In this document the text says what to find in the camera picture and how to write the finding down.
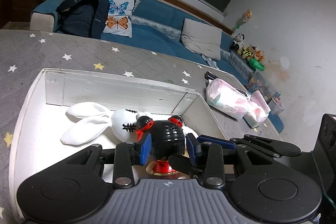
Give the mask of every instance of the gray blanket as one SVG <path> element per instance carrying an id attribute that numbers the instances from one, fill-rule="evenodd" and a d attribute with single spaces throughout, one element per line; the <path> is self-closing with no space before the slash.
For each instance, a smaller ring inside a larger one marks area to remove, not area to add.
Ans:
<path id="1" fill-rule="evenodd" d="M 64 34 L 0 30 L 0 223 L 16 223 L 8 187 L 11 134 L 28 89 L 43 68 L 133 75 L 187 86 L 203 97 L 204 73 L 209 70 L 234 87 L 244 89 L 229 73 L 158 52 Z M 214 108 L 212 111 L 229 138 L 251 134 L 280 140 L 269 120 L 255 132 L 244 119 L 237 122 Z"/>

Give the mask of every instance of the white box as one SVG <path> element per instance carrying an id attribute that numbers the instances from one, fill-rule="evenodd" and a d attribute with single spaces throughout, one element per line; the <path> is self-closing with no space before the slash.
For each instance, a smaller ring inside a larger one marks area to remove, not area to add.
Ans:
<path id="1" fill-rule="evenodd" d="M 115 148 L 119 140 L 108 128 L 95 140 L 68 146 L 60 142 L 63 133 L 77 118 L 66 110 L 80 102 L 97 102 L 110 110 L 149 111 L 153 119 L 179 115 L 184 125 L 198 135 L 228 139 L 209 106 L 195 90 L 153 80 L 99 72 L 43 69 L 31 85 L 16 122 L 9 159 L 9 190 L 16 218 L 22 217 L 16 203 L 19 185 L 31 175 L 65 159 L 83 148 L 99 143 Z M 105 181 L 112 181 L 113 165 L 106 165 Z M 134 178 L 147 174 L 134 166 Z"/>

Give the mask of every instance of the floor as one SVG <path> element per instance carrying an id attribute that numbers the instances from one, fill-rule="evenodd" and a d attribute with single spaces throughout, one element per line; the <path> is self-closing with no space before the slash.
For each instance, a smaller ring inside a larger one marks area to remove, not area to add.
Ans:
<path id="1" fill-rule="evenodd" d="M 8 22 L 2 29 L 5 30 L 29 30 L 29 22 Z"/>

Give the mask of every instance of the screw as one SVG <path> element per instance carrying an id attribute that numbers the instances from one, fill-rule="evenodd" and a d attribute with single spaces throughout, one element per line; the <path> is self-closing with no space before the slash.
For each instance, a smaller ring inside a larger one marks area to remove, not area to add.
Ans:
<path id="1" fill-rule="evenodd" d="M 131 179 L 127 177 L 119 177 L 115 180 L 115 183 L 123 186 L 130 185 L 131 182 L 132 182 Z"/>
<path id="2" fill-rule="evenodd" d="M 223 183 L 223 180 L 218 177 L 210 177 L 207 179 L 207 183 L 210 185 L 217 186 L 217 185 L 221 185 Z"/>

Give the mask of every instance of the white stuffed bunny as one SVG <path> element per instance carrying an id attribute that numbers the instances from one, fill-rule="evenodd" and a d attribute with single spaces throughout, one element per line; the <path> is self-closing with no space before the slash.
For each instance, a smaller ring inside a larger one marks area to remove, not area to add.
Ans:
<path id="1" fill-rule="evenodd" d="M 68 108 L 67 113 L 81 120 L 68 129 L 61 142 L 80 145 L 97 138 L 106 128 L 112 127 L 114 135 L 121 141 L 136 140 L 136 122 L 140 116 L 151 116 L 149 112 L 121 109 L 115 112 L 94 102 L 83 102 Z"/>

